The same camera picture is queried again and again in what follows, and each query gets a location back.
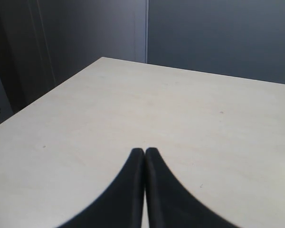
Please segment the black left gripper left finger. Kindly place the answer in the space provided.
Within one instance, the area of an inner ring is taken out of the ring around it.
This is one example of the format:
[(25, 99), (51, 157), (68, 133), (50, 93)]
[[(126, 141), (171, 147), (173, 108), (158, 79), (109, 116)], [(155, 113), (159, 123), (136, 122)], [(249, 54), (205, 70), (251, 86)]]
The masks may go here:
[(144, 203), (144, 151), (131, 150), (107, 189), (61, 228), (140, 228)]

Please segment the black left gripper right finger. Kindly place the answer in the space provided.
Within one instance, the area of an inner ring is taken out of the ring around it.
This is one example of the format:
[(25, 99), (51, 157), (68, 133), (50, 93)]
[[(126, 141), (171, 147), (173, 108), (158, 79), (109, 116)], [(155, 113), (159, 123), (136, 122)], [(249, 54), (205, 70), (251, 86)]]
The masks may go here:
[(191, 195), (157, 148), (145, 153), (146, 200), (151, 228), (235, 228)]

